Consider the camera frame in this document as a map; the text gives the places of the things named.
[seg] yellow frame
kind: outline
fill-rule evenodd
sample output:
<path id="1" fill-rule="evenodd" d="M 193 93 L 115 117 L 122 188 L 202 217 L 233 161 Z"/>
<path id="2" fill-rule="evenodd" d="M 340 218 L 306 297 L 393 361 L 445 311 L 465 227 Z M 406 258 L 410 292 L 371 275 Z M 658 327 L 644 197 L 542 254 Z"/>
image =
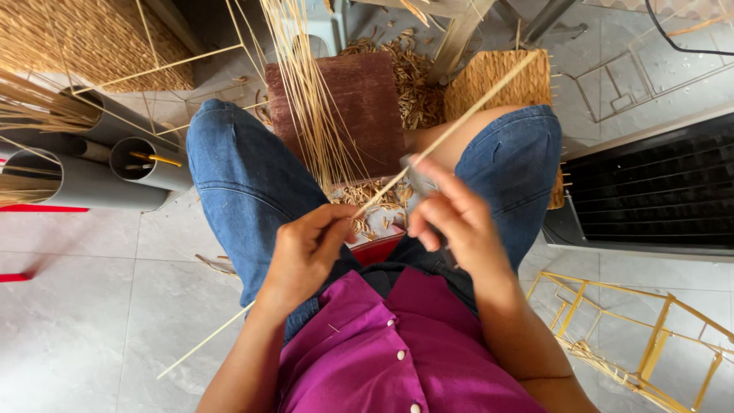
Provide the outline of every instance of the yellow frame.
<path id="1" fill-rule="evenodd" d="M 703 398 L 706 393 L 706 390 L 708 389 L 708 385 L 711 382 L 711 379 L 714 373 L 716 372 L 716 369 L 719 367 L 722 361 L 726 360 L 729 363 L 734 364 L 734 350 L 723 348 L 718 345 L 713 345 L 713 344 L 710 344 L 708 342 L 701 340 L 701 336 L 703 335 L 704 330 L 709 326 L 711 328 L 714 328 L 718 332 L 722 333 L 731 342 L 734 342 L 734 334 L 731 331 L 720 326 L 718 323 L 714 322 L 710 318 L 704 316 L 703 314 L 698 312 L 696 309 L 693 309 L 689 305 L 682 303 L 672 294 L 659 295 L 659 294 L 654 294 L 651 292 L 644 292 L 644 291 L 634 290 L 631 288 L 619 287 L 613 284 L 606 284 L 603 282 L 577 279 L 575 277 L 562 276 L 560 274 L 549 273 L 547 271 L 540 271 L 538 275 L 535 277 L 535 280 L 533 281 L 533 284 L 531 285 L 530 290 L 526 294 L 527 300 L 530 300 L 533 291 L 535 291 L 535 287 L 537 286 L 538 282 L 541 279 L 548 279 L 558 284 L 559 289 L 561 288 L 566 289 L 567 291 L 571 292 L 574 295 L 573 302 L 569 303 L 568 301 L 564 300 L 563 298 L 560 298 L 558 294 L 556 294 L 556 297 L 559 300 L 561 300 L 561 305 L 558 311 L 556 312 L 553 318 L 553 321 L 548 326 L 551 329 L 551 331 L 553 331 L 559 319 L 561 318 L 562 312 L 567 307 L 570 306 L 570 310 L 568 314 L 566 315 L 565 319 L 563 319 L 560 329 L 558 330 L 558 332 L 553 333 L 558 343 L 563 348 L 565 348 L 569 353 L 571 353 L 573 356 L 586 362 L 588 365 L 590 365 L 594 369 L 614 379 L 617 383 L 627 387 L 628 389 L 632 390 L 633 392 L 643 395 L 644 397 L 651 400 L 653 403 L 660 406 L 663 410 L 667 412 L 671 412 L 671 413 L 697 412 L 699 407 L 701 406 L 701 403 L 703 402 Z M 579 291 L 571 290 L 562 281 L 579 282 L 581 283 L 581 288 L 579 289 Z M 640 295 L 647 295 L 649 297 L 660 298 L 661 300 L 664 300 L 663 308 L 661 309 L 660 313 L 658 314 L 658 319 L 655 325 L 643 323 L 642 321 L 634 320 L 632 318 L 625 317 L 623 315 L 618 315 L 613 312 L 607 311 L 601 308 L 600 306 L 598 306 L 597 304 L 591 302 L 588 298 L 583 297 L 584 290 L 589 285 L 599 286 L 602 288 L 609 288 L 611 290 L 629 292 L 632 294 L 640 294 Z M 584 337 L 584 339 L 578 340 L 575 342 L 571 342 L 569 340 L 566 340 L 563 337 L 564 332 L 567 330 L 567 327 L 571 323 L 576 309 L 581 305 L 581 303 L 587 303 L 590 306 L 593 306 L 594 308 L 596 308 L 596 310 L 598 311 L 598 315 L 592 327 L 590 328 L 588 334 Z M 704 323 L 704 327 L 701 330 L 701 333 L 699 334 L 698 338 L 688 337 L 683 334 L 678 334 L 678 333 L 675 333 L 665 328 L 665 320 L 667 319 L 671 306 L 678 306 L 681 309 L 686 310 L 688 313 L 692 314 L 693 316 L 695 316 L 696 318 L 698 318 L 699 320 L 701 320 Z M 626 369 L 620 367 L 619 365 L 614 364 L 613 362 L 610 362 L 608 360 L 605 360 L 603 357 L 595 354 L 592 351 L 592 349 L 589 347 L 589 344 L 588 344 L 589 337 L 591 336 L 592 332 L 598 325 L 599 319 L 601 319 L 602 315 L 611 315 L 612 317 L 617 317 L 622 320 L 626 320 L 628 322 L 635 323 L 640 326 L 649 327 L 652 329 L 652 332 L 650 333 L 650 337 L 647 340 L 647 346 L 645 347 L 644 352 L 642 356 L 640 357 L 640 363 L 639 363 L 639 366 L 637 367 L 636 372 L 627 371 Z M 662 390 L 660 390 L 655 385 L 649 382 L 650 376 L 652 375 L 653 370 L 655 369 L 655 366 L 658 363 L 660 355 L 663 352 L 665 342 L 667 341 L 669 337 L 679 337 L 679 338 L 689 340 L 692 342 L 697 342 L 701 345 L 704 345 L 706 348 L 708 348 L 709 350 L 713 352 L 713 360 L 711 361 L 711 365 L 708 369 L 706 377 L 704 378 L 704 381 L 699 389 L 696 399 L 694 400 L 693 405 L 691 407 L 685 407 L 683 404 L 679 403 L 678 401 L 673 399 L 671 396 L 667 395 L 665 392 L 663 392 Z"/>

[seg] blue jeans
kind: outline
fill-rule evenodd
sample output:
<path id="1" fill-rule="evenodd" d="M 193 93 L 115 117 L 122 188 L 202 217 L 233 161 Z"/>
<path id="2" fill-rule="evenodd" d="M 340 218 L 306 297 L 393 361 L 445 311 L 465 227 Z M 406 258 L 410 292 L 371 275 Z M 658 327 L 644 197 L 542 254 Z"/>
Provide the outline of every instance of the blue jeans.
<path id="1" fill-rule="evenodd" d="M 204 215 L 242 280 L 240 305 L 246 306 L 263 284 L 278 227 L 328 200 L 280 139 L 230 102 L 211 99 L 202 104 L 191 121 L 186 147 Z M 540 105 L 487 125 L 456 166 L 455 174 L 492 207 L 515 271 L 542 225 L 560 154 L 558 119 L 550 107 Z M 476 314 L 469 275 L 449 270 L 440 254 L 403 237 L 384 263 L 367 268 L 343 246 L 321 289 L 288 317 L 286 342 L 318 312 L 318 296 L 348 271 L 359 271 L 384 296 L 407 265 L 444 276 L 451 291 Z"/>

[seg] magenta blouse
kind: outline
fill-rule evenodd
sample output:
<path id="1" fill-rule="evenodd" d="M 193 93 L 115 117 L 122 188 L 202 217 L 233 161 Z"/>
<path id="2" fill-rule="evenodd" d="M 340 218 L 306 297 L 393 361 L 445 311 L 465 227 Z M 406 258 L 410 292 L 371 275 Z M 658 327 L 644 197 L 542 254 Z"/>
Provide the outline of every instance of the magenta blouse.
<path id="1" fill-rule="evenodd" d="M 487 351 L 440 276 L 406 268 L 383 300 L 351 271 L 283 349 L 279 412 L 544 412 Z"/>

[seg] yellow handle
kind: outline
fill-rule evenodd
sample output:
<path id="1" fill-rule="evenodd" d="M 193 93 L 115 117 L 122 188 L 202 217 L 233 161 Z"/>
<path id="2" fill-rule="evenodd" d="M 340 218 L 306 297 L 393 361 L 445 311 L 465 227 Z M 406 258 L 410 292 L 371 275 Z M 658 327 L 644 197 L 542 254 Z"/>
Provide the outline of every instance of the yellow handle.
<path id="1" fill-rule="evenodd" d="M 170 163 L 171 165 L 176 165 L 179 168 L 182 166 L 181 162 L 179 161 L 175 161 L 173 159 L 168 159 L 164 157 L 159 157 L 158 155 L 146 155 L 146 154 L 141 154 L 140 152 L 135 152 L 135 151 L 131 151 L 130 155 L 136 158 L 145 159 L 147 161 L 161 161 L 161 162 Z"/>
<path id="2" fill-rule="evenodd" d="M 178 167 L 181 167 L 181 165 L 182 165 L 181 162 L 179 162 L 179 161 L 175 161 L 173 159 L 168 159 L 168 158 L 164 158 L 164 157 L 159 157 L 158 155 L 148 155 L 148 159 L 170 163 L 171 165 L 176 165 Z"/>

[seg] wood shaving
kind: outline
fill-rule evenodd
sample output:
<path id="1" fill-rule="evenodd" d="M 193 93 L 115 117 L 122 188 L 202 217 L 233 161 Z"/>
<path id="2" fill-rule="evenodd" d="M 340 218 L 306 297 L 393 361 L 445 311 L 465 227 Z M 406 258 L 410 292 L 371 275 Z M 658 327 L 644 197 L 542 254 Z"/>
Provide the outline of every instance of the wood shaving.
<path id="1" fill-rule="evenodd" d="M 389 51 L 393 60 L 393 76 L 398 93 L 400 115 L 404 129 L 426 129 L 445 123 L 443 94 L 445 87 L 426 85 L 428 72 L 433 61 L 425 55 L 416 54 L 406 47 L 403 40 L 412 39 L 414 30 L 405 29 L 395 40 L 376 46 L 374 37 L 362 37 L 349 41 L 340 54 L 372 53 Z"/>
<path id="2" fill-rule="evenodd" d="M 341 194 L 338 197 L 335 196 L 331 202 L 332 204 L 347 204 L 361 207 L 381 189 L 382 180 L 353 184 L 352 186 L 341 188 Z M 362 234 L 365 238 L 372 241 L 377 238 L 377 236 L 366 222 L 369 215 L 378 209 L 390 211 L 402 208 L 400 200 L 395 197 L 395 193 L 393 191 L 388 191 L 380 197 L 379 202 L 375 203 L 375 205 L 367 210 L 364 218 L 353 221 L 352 229 L 355 234 Z M 382 217 L 383 226 L 385 225 L 385 222 L 385 217 Z"/>
<path id="3" fill-rule="evenodd" d="M 418 20 L 421 21 L 421 23 L 425 24 L 426 27 L 430 27 L 426 15 L 421 12 L 413 3 L 409 2 L 408 0 L 400 0 L 400 3 L 405 6 L 405 8 L 408 9 L 408 11 L 410 11 L 415 17 L 417 17 Z"/>
<path id="4" fill-rule="evenodd" d="M 263 96 L 263 100 L 268 101 L 268 97 Z M 258 89 L 258 91 L 255 93 L 255 104 L 258 104 L 258 103 L 260 103 L 260 89 Z M 272 118 L 270 118 L 270 111 L 267 108 L 261 105 L 261 106 L 256 106 L 254 109 L 255 109 L 255 116 L 258 117 L 258 120 L 262 122 L 263 125 L 267 125 L 267 126 L 273 125 L 273 120 Z"/>

